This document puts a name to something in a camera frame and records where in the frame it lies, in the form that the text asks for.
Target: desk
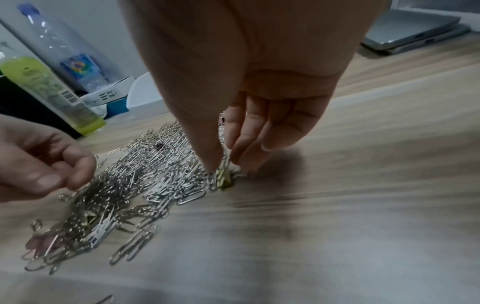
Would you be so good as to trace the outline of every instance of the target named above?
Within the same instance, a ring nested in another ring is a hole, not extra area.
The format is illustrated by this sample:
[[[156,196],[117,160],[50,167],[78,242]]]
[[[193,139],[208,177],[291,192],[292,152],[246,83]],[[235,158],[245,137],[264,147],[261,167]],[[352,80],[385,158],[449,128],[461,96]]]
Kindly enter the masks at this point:
[[[171,121],[128,114],[82,144],[105,153]],[[128,236],[26,273],[29,223],[55,196],[0,205],[2,303],[478,303],[480,40],[388,58],[357,54],[315,129],[258,175],[161,220],[131,262]]]

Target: plastic bottle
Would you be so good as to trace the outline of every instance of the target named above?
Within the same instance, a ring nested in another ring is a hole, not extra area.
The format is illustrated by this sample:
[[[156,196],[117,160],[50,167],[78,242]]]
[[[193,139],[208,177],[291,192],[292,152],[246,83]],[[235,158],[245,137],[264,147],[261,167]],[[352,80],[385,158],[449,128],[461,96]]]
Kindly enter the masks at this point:
[[[0,71],[80,134],[87,135],[105,125],[105,121],[87,108],[47,66],[6,43],[0,43]]]
[[[25,15],[31,29],[48,47],[51,55],[87,92],[93,93],[109,84],[92,58],[67,42],[61,27],[43,17],[30,3],[17,6]]]

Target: yellow-green liquid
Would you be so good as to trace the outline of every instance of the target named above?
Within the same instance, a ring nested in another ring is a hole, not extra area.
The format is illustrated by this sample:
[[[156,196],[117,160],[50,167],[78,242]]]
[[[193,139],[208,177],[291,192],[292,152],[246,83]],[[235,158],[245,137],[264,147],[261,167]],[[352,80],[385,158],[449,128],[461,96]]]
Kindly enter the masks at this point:
[[[29,88],[41,97],[45,96],[47,91],[59,93],[62,90],[67,90],[67,87],[57,76],[35,58],[20,57],[7,60],[0,65],[0,70],[13,83]],[[90,134],[105,125],[105,120],[93,113],[83,103],[70,107],[70,113],[58,110],[69,120],[75,121],[76,116],[86,116],[88,123],[76,124],[66,120],[72,128],[82,135]]]

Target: wooden tabletop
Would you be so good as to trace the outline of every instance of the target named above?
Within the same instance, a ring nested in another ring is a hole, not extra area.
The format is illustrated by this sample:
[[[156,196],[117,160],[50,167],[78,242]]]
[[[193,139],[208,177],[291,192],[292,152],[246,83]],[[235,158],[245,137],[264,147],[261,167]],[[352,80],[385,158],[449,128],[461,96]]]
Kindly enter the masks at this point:
[[[174,206],[131,262],[128,236],[48,271],[20,260],[54,196],[0,205],[1,303],[479,303],[480,40],[357,54],[315,129],[253,179]],[[105,153],[171,115],[128,114],[82,144]]]

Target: bottle of green liquid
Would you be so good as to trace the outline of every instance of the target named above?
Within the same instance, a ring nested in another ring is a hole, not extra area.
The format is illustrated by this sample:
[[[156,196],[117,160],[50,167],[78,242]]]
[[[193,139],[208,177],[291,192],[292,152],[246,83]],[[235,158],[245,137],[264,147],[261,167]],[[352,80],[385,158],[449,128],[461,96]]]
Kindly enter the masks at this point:
[[[87,135],[105,125],[47,66],[6,43],[0,43],[0,71],[80,134]]]

